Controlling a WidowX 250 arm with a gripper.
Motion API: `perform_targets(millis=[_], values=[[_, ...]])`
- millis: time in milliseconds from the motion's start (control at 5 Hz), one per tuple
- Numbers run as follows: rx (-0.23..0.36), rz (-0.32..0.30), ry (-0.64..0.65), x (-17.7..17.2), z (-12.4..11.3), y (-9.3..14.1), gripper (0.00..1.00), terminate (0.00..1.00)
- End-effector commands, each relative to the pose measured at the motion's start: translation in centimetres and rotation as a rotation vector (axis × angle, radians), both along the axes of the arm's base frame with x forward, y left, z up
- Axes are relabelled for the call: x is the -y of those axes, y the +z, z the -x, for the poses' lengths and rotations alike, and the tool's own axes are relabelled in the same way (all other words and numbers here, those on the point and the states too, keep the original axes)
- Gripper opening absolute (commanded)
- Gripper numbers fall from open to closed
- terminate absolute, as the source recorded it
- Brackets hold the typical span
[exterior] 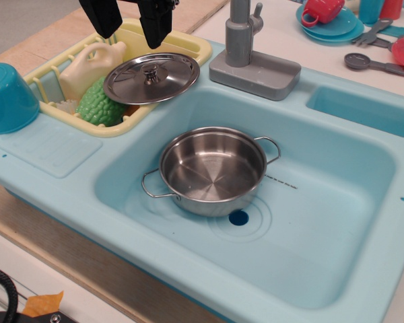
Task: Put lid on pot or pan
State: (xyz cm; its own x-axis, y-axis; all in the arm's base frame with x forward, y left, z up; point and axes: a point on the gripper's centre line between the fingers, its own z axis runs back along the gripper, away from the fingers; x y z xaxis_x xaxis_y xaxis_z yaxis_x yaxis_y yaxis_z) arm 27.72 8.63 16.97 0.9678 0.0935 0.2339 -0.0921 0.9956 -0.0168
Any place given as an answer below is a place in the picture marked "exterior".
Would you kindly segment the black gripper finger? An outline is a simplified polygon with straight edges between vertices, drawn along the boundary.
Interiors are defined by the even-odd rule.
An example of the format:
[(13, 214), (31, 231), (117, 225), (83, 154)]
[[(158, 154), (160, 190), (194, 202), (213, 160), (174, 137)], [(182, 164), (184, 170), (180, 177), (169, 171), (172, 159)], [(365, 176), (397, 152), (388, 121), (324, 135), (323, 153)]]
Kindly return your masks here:
[(172, 31), (173, 1), (138, 1), (140, 22), (147, 45), (158, 48)]
[(94, 29), (103, 38), (110, 38), (123, 23), (115, 0), (79, 0), (79, 3)]

